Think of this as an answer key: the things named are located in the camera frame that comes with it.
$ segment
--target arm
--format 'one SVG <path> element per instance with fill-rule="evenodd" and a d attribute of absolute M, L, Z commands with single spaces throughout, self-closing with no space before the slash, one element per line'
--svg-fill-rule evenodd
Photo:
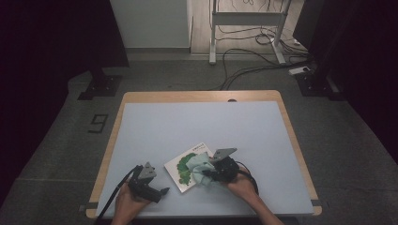
<path fill-rule="evenodd" d="M 245 175 L 238 174 L 237 178 L 225 184 L 232 193 L 245 201 L 259 216 L 264 225 L 282 225 L 283 223 L 268 209 L 263 200 L 255 193 L 252 182 Z"/>
<path fill-rule="evenodd" d="M 115 214 L 112 225 L 126 225 L 132 221 L 151 201 L 135 198 L 125 183 L 116 197 Z"/>

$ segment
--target floor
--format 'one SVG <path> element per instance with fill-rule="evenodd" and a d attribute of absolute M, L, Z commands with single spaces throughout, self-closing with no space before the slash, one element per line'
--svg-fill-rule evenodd
<path fill-rule="evenodd" d="M 228 74 L 264 64 L 235 56 L 225 61 Z M 61 112 L 0 209 L 0 224 L 93 224 L 84 208 L 123 94 L 206 91 L 224 78 L 222 61 L 211 66 L 206 57 L 187 54 L 130 55 L 130 68 L 104 71 L 123 76 L 115 97 L 77 100 L 91 81 L 90 74 L 69 81 Z M 323 207 L 318 217 L 286 218 L 285 224 L 398 224 L 398 167 L 347 102 L 303 97 L 287 68 L 247 74 L 230 90 L 278 90 L 283 97 Z M 108 114 L 106 126 L 97 134 L 88 132 L 97 129 L 92 124 L 96 114 Z M 216 224 L 201 219 L 169 222 L 163 224 Z"/>

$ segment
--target white card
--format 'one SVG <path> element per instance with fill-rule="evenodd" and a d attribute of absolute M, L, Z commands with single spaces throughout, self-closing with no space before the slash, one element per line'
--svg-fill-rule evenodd
<path fill-rule="evenodd" d="M 213 156 L 208 147 L 203 142 L 201 142 L 198 145 L 194 146 L 193 148 L 185 151 L 183 154 L 179 155 L 178 157 L 175 157 L 174 159 L 164 164 L 164 167 L 166 168 L 170 176 L 173 178 L 174 182 L 176 183 L 176 186 L 179 188 L 181 193 L 184 193 L 189 188 L 192 188 L 194 185 L 196 185 L 196 182 L 193 179 L 191 172 L 188 170 L 188 167 L 181 170 L 181 167 L 178 167 L 178 164 L 185 166 L 185 163 L 188 162 L 190 157 L 197 156 L 205 152 L 207 152 L 209 156 Z"/>

